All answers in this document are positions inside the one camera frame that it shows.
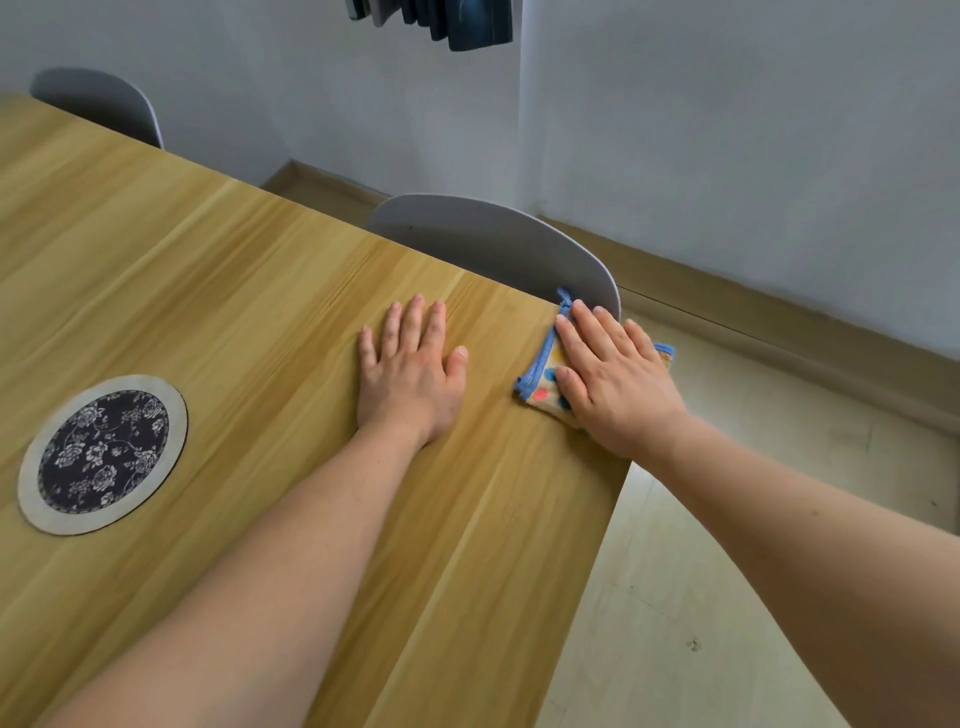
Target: floor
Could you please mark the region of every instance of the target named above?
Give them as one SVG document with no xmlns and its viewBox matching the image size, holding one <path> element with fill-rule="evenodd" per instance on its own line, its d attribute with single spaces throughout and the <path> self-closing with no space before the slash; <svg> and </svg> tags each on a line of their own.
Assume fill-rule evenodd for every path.
<svg viewBox="0 0 960 728">
<path fill-rule="evenodd" d="M 284 191 L 362 224 L 370 206 L 313 181 Z M 953 437 L 634 316 L 673 344 L 691 411 L 741 443 L 952 530 Z M 846 725 L 723 550 L 633 466 L 537 728 Z"/>
</svg>

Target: finger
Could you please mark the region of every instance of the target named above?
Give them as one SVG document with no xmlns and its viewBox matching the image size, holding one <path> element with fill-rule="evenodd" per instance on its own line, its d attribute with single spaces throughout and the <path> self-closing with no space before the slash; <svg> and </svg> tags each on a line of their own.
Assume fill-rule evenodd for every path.
<svg viewBox="0 0 960 728">
<path fill-rule="evenodd" d="M 380 358 L 389 359 L 396 354 L 396 346 L 400 334 L 400 314 L 403 307 L 400 301 L 394 301 L 387 309 L 387 315 L 383 320 L 383 339 L 380 343 Z"/>
<path fill-rule="evenodd" d="M 573 320 L 577 322 L 581 337 L 598 359 L 607 361 L 613 357 L 616 346 L 613 345 L 610 335 L 604 331 L 596 316 L 580 299 L 573 302 Z"/>
<path fill-rule="evenodd" d="M 554 371 L 560 393 L 570 402 L 573 414 L 584 412 L 591 404 L 589 392 L 584 381 L 569 367 L 557 367 Z"/>
<path fill-rule="evenodd" d="M 407 305 L 400 324 L 400 351 L 415 352 L 420 347 L 420 327 L 423 323 L 423 296 L 417 294 Z"/>
<path fill-rule="evenodd" d="M 467 390 L 467 347 L 457 347 L 446 358 L 446 386 L 458 398 Z"/>
<path fill-rule="evenodd" d="M 370 327 L 360 329 L 357 350 L 360 352 L 360 371 L 366 374 L 376 366 L 376 349 L 373 348 L 373 332 Z"/>
<path fill-rule="evenodd" d="M 647 332 L 640 327 L 640 324 L 633 319 L 627 319 L 627 322 L 623 325 L 623 330 L 627 332 L 627 336 L 634 342 L 634 346 L 640 356 L 647 361 L 659 361 L 662 364 L 660 355 L 657 353 L 657 350 L 654 349 L 654 343 L 650 340 L 650 337 L 647 336 Z"/>
<path fill-rule="evenodd" d="M 435 354 L 440 358 L 444 351 L 444 339 L 446 338 L 446 305 L 443 301 L 435 301 L 430 306 L 430 312 L 427 315 L 426 331 L 423 333 L 423 341 L 420 342 L 420 349 Z"/>
<path fill-rule="evenodd" d="M 613 314 L 602 305 L 598 305 L 593 309 L 593 315 L 600 322 L 600 326 L 603 327 L 607 335 L 610 336 L 610 340 L 613 341 L 613 345 L 618 352 L 624 356 L 636 356 L 634 342 L 627 336 L 627 332 L 623 330 L 620 322 L 613 318 Z"/>
<path fill-rule="evenodd" d="M 600 361 L 587 343 L 580 338 L 577 328 L 563 314 L 557 314 L 555 326 L 557 333 L 560 334 L 560 340 L 564 342 L 566 356 L 578 372 L 583 372 Z"/>
</svg>

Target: floral coaster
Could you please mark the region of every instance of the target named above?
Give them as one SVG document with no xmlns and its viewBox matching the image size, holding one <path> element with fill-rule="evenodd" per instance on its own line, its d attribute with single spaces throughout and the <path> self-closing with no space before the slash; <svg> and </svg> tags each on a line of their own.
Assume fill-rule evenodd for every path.
<svg viewBox="0 0 960 728">
<path fill-rule="evenodd" d="M 80 393 L 27 448 L 20 510 L 61 536 L 122 519 L 173 470 L 186 425 L 180 392 L 155 376 L 120 376 Z"/>
</svg>

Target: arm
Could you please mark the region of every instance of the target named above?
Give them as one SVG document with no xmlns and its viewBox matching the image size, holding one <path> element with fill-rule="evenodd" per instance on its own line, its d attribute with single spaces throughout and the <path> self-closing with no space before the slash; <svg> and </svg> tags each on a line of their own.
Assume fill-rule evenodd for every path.
<svg viewBox="0 0 960 728">
<path fill-rule="evenodd" d="M 381 358 L 360 333 L 356 435 L 254 524 L 177 609 L 51 726 L 297 726 L 306 718 L 410 461 L 456 419 L 467 352 L 445 310 L 394 303 Z"/>
<path fill-rule="evenodd" d="M 687 414 L 640 326 L 573 314 L 557 380 L 577 418 L 707 528 L 851 725 L 954 724 L 960 539 L 739 446 Z"/>
</svg>

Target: white chair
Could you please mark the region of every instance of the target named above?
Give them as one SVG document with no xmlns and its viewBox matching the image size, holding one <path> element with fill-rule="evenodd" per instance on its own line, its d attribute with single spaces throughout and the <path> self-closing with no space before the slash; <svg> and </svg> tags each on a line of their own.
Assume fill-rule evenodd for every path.
<svg viewBox="0 0 960 728">
<path fill-rule="evenodd" d="M 89 68 L 48 68 L 30 85 L 30 95 L 52 107 L 163 149 L 154 108 L 133 84 Z"/>
<path fill-rule="evenodd" d="M 620 294 L 607 267 L 525 212 L 452 195 L 397 195 L 373 211 L 366 228 L 551 303 L 562 286 L 620 318 Z"/>
</svg>

